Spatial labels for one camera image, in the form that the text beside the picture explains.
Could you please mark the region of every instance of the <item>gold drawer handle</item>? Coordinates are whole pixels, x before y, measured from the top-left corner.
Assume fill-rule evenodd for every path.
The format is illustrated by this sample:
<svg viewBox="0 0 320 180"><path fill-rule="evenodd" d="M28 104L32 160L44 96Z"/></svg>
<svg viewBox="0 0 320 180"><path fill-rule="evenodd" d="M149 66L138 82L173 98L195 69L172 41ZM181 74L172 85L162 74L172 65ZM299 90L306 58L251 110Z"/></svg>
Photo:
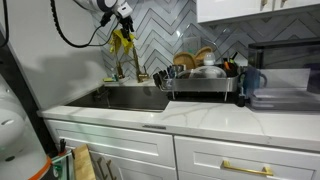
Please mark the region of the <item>gold drawer handle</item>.
<svg viewBox="0 0 320 180"><path fill-rule="evenodd" d="M264 176L273 176L273 172L272 172L271 168L269 168L269 167L264 167L262 169L262 171L256 171L256 170L232 167L230 165L229 161L223 161L222 162L222 167L225 168L225 169L231 169L231 170L235 170L235 171L242 171L242 172L246 172L246 173L258 174L258 175L264 175Z"/></svg>

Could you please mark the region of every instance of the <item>drawer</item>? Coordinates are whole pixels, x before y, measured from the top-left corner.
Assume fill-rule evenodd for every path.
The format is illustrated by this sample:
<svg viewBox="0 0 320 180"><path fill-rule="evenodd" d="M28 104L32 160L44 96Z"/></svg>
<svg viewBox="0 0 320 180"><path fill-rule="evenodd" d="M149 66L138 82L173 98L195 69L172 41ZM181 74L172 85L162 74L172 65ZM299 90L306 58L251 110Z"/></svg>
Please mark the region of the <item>drawer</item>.
<svg viewBox="0 0 320 180"><path fill-rule="evenodd" d="M315 153L186 137L175 137L175 145L179 171L224 180L320 179L320 155ZM273 175L257 174L264 168Z"/></svg>
<svg viewBox="0 0 320 180"><path fill-rule="evenodd" d="M71 147L86 143L95 152L175 167L170 135L57 120L45 122L55 143L60 139L65 139Z"/></svg>
<svg viewBox="0 0 320 180"><path fill-rule="evenodd" d="M222 179L216 179L212 177L201 176L198 174L179 171L179 180L222 180Z"/></svg>
<svg viewBox="0 0 320 180"><path fill-rule="evenodd" d="M111 176L117 177L117 180L177 180L175 168L143 163L92 151L90 155L95 172L102 172L97 176L105 177L106 180L111 180Z"/></svg>

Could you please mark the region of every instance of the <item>stainless steel sink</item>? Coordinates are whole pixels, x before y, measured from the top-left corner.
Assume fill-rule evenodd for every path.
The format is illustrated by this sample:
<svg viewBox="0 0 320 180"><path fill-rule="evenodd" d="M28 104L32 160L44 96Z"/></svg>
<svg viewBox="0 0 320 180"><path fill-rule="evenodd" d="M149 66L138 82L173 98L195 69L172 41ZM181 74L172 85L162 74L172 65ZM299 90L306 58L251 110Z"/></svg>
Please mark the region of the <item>stainless steel sink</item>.
<svg viewBox="0 0 320 180"><path fill-rule="evenodd" d="M162 112L168 103L157 87L100 87L66 106Z"/></svg>

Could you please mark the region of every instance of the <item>herringbone tile backsplash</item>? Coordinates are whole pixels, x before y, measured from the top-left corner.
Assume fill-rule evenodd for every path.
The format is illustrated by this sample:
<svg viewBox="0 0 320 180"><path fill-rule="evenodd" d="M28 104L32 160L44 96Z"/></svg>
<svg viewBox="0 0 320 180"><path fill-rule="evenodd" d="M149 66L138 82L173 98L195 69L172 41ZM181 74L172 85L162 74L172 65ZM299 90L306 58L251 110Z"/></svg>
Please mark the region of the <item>herringbone tile backsplash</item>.
<svg viewBox="0 0 320 180"><path fill-rule="evenodd" d="M134 8L132 18L135 29L135 46L141 66L153 73L172 63L174 54L187 51L188 38L200 37L199 47L215 43L226 57L235 51L247 58L247 46L254 42L320 37L320 11L271 16L235 23L200 25L196 17L196 0L127 0ZM99 26L102 14L92 14ZM109 37L116 25L115 19L98 32L101 43ZM132 54L119 51L115 56L109 46L101 48L107 72L115 67L116 60L132 59ZM126 76L135 78L134 63L123 64Z"/></svg>

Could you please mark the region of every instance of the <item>cabinet door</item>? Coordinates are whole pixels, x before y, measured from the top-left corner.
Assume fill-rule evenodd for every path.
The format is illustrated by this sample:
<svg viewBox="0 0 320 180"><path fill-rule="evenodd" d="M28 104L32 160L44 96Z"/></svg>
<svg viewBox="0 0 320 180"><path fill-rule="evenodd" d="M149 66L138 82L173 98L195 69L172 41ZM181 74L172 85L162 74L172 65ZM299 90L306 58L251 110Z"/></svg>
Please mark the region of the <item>cabinet door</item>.
<svg viewBox="0 0 320 180"><path fill-rule="evenodd" d="M229 19L273 10L274 0L197 0L198 23Z"/></svg>
<svg viewBox="0 0 320 180"><path fill-rule="evenodd" d="M320 0L276 0L275 10L298 8L320 4Z"/></svg>
<svg viewBox="0 0 320 180"><path fill-rule="evenodd" d="M179 171L179 180L221 180L221 179Z"/></svg>
<svg viewBox="0 0 320 180"><path fill-rule="evenodd" d="M320 154L175 137L179 171L224 180L320 180Z"/></svg>
<svg viewBox="0 0 320 180"><path fill-rule="evenodd" d="M57 120L45 122L57 144L65 139L67 146L85 143L91 151L175 167L171 135Z"/></svg>
<svg viewBox="0 0 320 180"><path fill-rule="evenodd" d="M175 168L158 166L140 161L90 151L94 169L101 180L176 180Z"/></svg>

